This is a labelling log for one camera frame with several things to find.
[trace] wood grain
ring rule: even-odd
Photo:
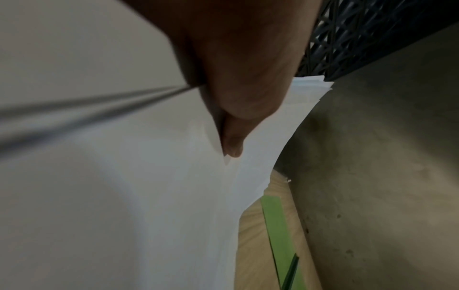
[[[279,196],[299,266],[308,290],[322,290],[316,268],[301,228],[287,179],[273,171],[266,195]],[[239,244],[236,255],[235,290],[279,290],[268,232],[260,200],[254,202],[240,217]]]

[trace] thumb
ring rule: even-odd
[[[245,138],[262,120],[263,118],[244,120],[227,114],[221,136],[223,153],[235,158],[241,156]]]

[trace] white paper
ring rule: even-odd
[[[119,3],[45,2],[2,2],[0,111],[186,85],[167,38]],[[151,96],[0,123],[0,288],[233,289],[239,217],[330,85],[294,80],[238,159],[223,157],[198,88],[62,132]]]

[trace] green paper strip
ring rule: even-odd
[[[276,263],[279,286],[284,284],[292,258],[296,251],[288,232],[287,221],[282,210],[281,199],[277,196],[264,195],[261,198],[264,220],[268,230],[269,242]],[[292,290],[306,290],[305,282],[298,269],[293,280]]]

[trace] gray floor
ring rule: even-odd
[[[324,290],[459,289],[459,25],[333,87],[276,165]]]

